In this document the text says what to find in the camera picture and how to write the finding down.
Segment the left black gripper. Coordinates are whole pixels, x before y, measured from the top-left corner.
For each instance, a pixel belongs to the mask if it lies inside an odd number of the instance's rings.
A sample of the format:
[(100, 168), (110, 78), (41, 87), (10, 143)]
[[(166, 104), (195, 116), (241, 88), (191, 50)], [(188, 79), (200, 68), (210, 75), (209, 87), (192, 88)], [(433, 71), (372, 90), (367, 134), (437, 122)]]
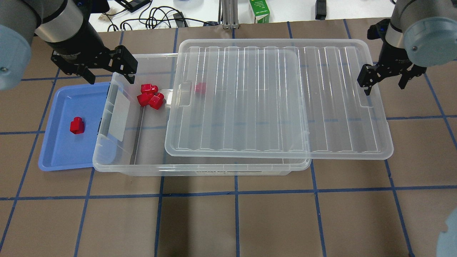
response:
[(123, 45), (114, 50), (105, 47), (87, 19), (70, 39), (52, 42), (51, 48), (51, 61), (67, 75), (75, 74), (94, 85), (96, 77), (90, 69), (105, 69), (123, 75), (130, 84), (135, 83), (136, 58)]

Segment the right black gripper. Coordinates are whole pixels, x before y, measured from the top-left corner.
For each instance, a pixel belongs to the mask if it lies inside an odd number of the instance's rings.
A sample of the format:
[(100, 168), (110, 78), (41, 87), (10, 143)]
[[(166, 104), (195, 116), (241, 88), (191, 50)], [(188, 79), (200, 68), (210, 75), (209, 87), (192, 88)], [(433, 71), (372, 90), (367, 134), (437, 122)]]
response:
[(382, 43), (377, 64), (364, 64), (357, 82), (365, 95), (370, 96), (373, 86), (379, 83), (379, 80), (400, 75), (398, 86), (403, 90), (411, 79), (423, 75), (426, 71), (426, 67), (415, 65), (410, 61), (405, 49), (392, 46), (385, 40)]

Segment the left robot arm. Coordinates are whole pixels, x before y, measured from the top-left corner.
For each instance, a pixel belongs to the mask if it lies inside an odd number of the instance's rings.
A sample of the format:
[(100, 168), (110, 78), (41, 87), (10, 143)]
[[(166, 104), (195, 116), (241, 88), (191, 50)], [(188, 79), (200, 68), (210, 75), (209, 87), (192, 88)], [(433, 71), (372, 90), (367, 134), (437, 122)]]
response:
[(51, 60), (67, 75), (95, 83), (93, 69), (135, 82), (138, 62), (125, 46), (107, 48), (89, 22), (93, 13), (109, 10), (106, 0), (2, 0), (0, 2), (0, 89), (23, 78), (38, 36), (52, 48)]

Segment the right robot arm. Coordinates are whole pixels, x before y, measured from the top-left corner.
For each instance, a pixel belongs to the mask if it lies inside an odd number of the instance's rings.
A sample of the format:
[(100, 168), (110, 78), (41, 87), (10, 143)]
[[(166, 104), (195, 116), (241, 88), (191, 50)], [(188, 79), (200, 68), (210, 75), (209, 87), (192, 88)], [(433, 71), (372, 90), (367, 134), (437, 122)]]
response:
[(457, 55), (455, 0), (396, 0), (389, 19), (371, 25), (367, 39), (382, 40), (375, 65), (364, 64), (357, 82), (367, 96), (385, 78), (400, 75), (398, 86), (444, 65)]

